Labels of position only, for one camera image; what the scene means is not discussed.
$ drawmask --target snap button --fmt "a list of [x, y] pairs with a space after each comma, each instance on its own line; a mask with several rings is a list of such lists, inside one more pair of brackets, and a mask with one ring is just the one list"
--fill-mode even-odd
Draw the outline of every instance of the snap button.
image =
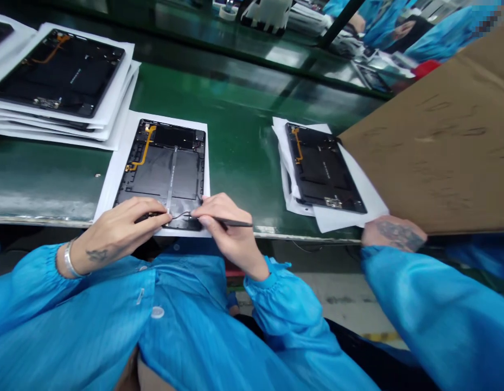
[[152, 315], [150, 316], [152, 319], [160, 319], [165, 315], [165, 310], [161, 307], [152, 307]]

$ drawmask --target wrist tattoo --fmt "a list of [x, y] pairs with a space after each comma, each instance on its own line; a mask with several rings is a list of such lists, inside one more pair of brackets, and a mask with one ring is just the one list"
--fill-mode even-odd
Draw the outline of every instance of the wrist tattoo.
[[415, 252], [425, 243], [425, 240], [415, 234], [412, 228], [405, 225], [381, 221], [377, 223], [377, 228], [382, 236], [391, 241], [392, 246], [400, 250]]
[[89, 261], [94, 263], [104, 263], [107, 261], [107, 250], [93, 250], [93, 251], [85, 251], [87, 256], [89, 257]]

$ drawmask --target metal pole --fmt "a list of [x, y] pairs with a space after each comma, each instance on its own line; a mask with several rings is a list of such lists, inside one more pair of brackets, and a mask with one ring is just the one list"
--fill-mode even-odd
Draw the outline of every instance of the metal pole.
[[317, 46], [322, 49], [327, 49], [335, 37], [339, 34], [340, 30], [344, 28], [345, 25], [348, 24], [349, 20], [355, 15], [360, 8], [360, 6], [364, 3], [365, 0], [350, 0], [349, 3], [346, 4], [340, 15], [335, 19], [335, 22], [328, 29], [328, 32], [324, 34], [323, 37], [319, 40]]

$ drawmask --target bracelet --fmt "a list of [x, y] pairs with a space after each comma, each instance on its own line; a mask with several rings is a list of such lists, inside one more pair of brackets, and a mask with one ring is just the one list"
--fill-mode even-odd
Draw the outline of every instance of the bracelet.
[[82, 278], [85, 276], [90, 275], [91, 273], [88, 274], [78, 274], [76, 270], [73, 267], [73, 264], [71, 263], [71, 246], [73, 245], [73, 242], [75, 239], [69, 241], [66, 246], [66, 251], [63, 254], [63, 262], [66, 265], [67, 271], [70, 272], [75, 278]]

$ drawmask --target flex cable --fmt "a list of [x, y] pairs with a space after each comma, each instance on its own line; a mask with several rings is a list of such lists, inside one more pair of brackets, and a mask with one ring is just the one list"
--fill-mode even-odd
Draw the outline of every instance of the flex cable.
[[126, 171], [136, 171], [138, 166], [142, 166], [145, 164], [145, 158], [147, 157], [147, 151], [149, 150], [149, 144], [151, 143], [150, 138], [152, 137], [152, 133], [154, 133], [155, 130], [156, 130], [155, 125], [151, 126], [148, 130], [145, 129], [145, 131], [148, 133], [148, 136], [147, 136], [147, 143], [145, 144], [145, 149], [143, 150], [142, 160], [140, 162], [132, 162], [131, 163], [132, 167], [130, 167]]
[[47, 56], [47, 58], [43, 61], [38, 61], [38, 60], [32, 60], [32, 62], [36, 63], [36, 64], [47, 64], [48, 62], [51, 61], [51, 59], [53, 57], [55, 57], [55, 54], [56, 52], [58, 51], [58, 49], [60, 49], [62, 47], [62, 45], [69, 41], [71, 39], [71, 37], [69, 35], [64, 35], [64, 36], [59, 36], [56, 38], [58, 40], [58, 45], [56, 45], [56, 47], [53, 49], [53, 51]]
[[295, 141], [297, 141], [297, 148], [299, 149], [299, 157], [296, 157], [297, 160], [295, 164], [301, 164], [301, 160], [303, 159], [302, 150], [301, 150], [301, 141], [299, 140], [299, 128], [291, 129], [291, 133], [295, 135]]

